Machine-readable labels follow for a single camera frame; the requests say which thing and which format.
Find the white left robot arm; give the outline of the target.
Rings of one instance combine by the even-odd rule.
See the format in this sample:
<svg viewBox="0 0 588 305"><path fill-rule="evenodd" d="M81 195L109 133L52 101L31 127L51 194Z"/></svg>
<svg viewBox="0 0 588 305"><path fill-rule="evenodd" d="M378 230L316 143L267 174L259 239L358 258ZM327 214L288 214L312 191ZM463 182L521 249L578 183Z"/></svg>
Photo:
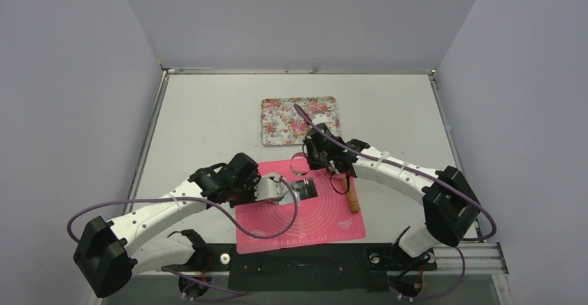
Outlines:
<svg viewBox="0 0 588 305"><path fill-rule="evenodd" d="M132 277L168 265L199 270L209 263L208 245L193 229L168 238L159 234L210 207L251 203L260 180L259 165L243 152L225 164L199 168L175 189L126 215L91 219L78 240L73 260L95 296L109 297Z"/></svg>

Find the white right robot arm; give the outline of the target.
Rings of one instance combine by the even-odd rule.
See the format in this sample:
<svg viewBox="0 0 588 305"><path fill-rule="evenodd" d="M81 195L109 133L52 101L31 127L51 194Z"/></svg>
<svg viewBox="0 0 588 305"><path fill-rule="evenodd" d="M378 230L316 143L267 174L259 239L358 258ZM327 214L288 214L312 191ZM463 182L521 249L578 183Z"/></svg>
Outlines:
<svg viewBox="0 0 588 305"><path fill-rule="evenodd" d="M400 268L411 267L436 245L458 246L480 213L472 188L453 166L443 170L416 166L364 141L343 141L324 123L310 129L303 144L311 170L373 181L421 205L423 221L402 232L391 249L392 262Z"/></svg>

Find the pink silicone baking mat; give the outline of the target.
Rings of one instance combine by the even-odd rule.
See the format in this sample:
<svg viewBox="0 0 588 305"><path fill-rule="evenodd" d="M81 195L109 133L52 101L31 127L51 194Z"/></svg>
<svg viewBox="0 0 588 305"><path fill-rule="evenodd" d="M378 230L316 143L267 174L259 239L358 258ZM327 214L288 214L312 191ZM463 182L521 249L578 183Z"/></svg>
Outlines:
<svg viewBox="0 0 588 305"><path fill-rule="evenodd" d="M318 197L303 200L298 205L293 226L281 236L257 239L236 231L236 251L252 254L271 250L319 245L338 241L355 241L366 237L362 214L352 214L343 192L343 176L331 177L324 170L311 171L305 176L292 174L290 160L260 162L262 175L277 173L288 182L313 178ZM269 202L240 205L235 208L239 224L256 235L267 236L280 232L287 226L294 211L293 204L278 205Z"/></svg>

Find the wooden rolling pin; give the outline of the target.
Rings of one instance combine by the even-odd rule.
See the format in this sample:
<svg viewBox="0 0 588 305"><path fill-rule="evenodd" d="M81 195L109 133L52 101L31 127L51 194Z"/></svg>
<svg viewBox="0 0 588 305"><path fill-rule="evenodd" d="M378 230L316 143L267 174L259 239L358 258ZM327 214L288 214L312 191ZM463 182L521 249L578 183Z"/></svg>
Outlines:
<svg viewBox="0 0 588 305"><path fill-rule="evenodd" d="M346 177L343 181L343 189L346 201L348 203L349 211L351 214L357 214L361 211L360 204L356 191L354 189L354 183L351 177Z"/></svg>

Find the round metal dough cutter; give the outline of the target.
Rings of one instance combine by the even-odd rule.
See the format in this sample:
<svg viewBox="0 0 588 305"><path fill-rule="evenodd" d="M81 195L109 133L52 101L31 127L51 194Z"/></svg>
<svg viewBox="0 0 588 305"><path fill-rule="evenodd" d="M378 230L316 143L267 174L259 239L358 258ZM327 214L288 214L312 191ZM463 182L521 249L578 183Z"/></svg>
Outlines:
<svg viewBox="0 0 588 305"><path fill-rule="evenodd" d="M307 154L304 152L295 153L290 159L289 167L296 176L305 176L311 172Z"/></svg>

